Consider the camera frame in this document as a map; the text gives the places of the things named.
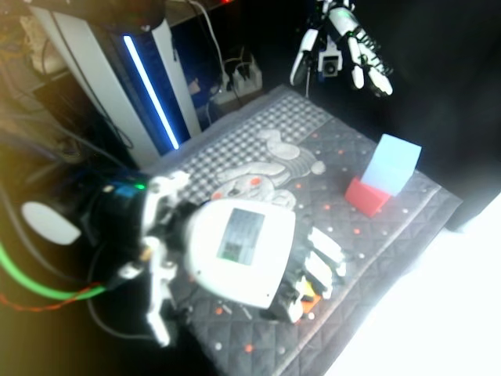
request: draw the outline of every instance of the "cartoon animal illustration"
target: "cartoon animal illustration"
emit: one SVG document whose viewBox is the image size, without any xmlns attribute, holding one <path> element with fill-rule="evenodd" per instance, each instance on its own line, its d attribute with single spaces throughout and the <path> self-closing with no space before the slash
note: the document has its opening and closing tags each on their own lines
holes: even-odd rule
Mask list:
<svg viewBox="0 0 501 376">
<path fill-rule="evenodd" d="M 212 199 L 233 197 L 258 200 L 292 210 L 296 197 L 290 191 L 279 188 L 310 173 L 321 175 L 326 166 L 304 147 L 282 141 L 277 129 L 264 129 L 258 133 L 258 138 L 266 142 L 271 161 L 250 162 L 218 173 L 217 179 L 222 185 L 212 194 Z"/>
</svg>

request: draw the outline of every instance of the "red block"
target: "red block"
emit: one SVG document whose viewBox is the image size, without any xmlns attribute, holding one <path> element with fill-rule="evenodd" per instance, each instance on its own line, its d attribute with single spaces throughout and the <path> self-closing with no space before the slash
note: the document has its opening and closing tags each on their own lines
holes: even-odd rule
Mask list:
<svg viewBox="0 0 501 376">
<path fill-rule="evenodd" d="M 347 202 L 369 217 L 373 217 L 390 197 L 388 193 L 361 183 L 356 177 L 353 178 L 344 195 Z"/>
</svg>

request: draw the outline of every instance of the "gray quilted blanket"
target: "gray quilted blanket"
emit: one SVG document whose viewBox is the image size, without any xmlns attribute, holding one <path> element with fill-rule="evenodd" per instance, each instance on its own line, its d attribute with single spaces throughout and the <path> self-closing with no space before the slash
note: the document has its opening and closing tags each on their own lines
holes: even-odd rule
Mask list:
<svg viewBox="0 0 501 376">
<path fill-rule="evenodd" d="M 174 295 L 193 310 L 190 330 L 221 374 L 325 373 L 371 307 L 459 205 L 416 171 L 374 218 L 357 212 L 344 192 L 363 173 L 374 148 L 373 141 L 280 87 L 224 117 L 150 170 L 191 174 L 183 195 L 197 203 L 231 196 L 295 210 L 351 260 L 345 284 L 295 325 L 267 321 L 256 309 L 193 290 L 182 273 Z"/>
</svg>

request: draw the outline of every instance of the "green cable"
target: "green cable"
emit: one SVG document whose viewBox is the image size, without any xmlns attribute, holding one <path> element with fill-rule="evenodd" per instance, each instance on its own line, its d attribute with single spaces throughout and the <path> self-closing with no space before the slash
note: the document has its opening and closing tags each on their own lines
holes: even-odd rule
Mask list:
<svg viewBox="0 0 501 376">
<path fill-rule="evenodd" d="M 0 242 L 0 265 L 3 266 L 3 269 L 21 286 L 26 289 L 34 292 L 35 294 L 41 295 L 45 298 L 55 299 L 55 300 L 69 300 L 75 297 L 77 292 L 65 292 L 54 290 L 50 287 L 46 287 L 38 282 L 35 282 L 26 274 L 24 274 L 14 262 L 10 259 L 3 248 L 2 242 Z M 94 287 L 91 291 L 88 291 L 84 294 L 81 294 L 76 297 L 77 300 L 85 300 L 89 298 L 93 298 L 99 294 L 102 294 L 106 289 L 104 287 L 98 286 Z"/>
</svg>

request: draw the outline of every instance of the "label on robotic hand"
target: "label on robotic hand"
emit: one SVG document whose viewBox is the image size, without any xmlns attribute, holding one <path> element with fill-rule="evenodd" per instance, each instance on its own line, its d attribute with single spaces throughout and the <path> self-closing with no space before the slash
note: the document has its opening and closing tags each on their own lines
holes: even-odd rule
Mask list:
<svg viewBox="0 0 501 376">
<path fill-rule="evenodd" d="M 263 214 L 233 209 L 218 250 L 220 259 L 251 265 L 265 221 Z"/>
</svg>

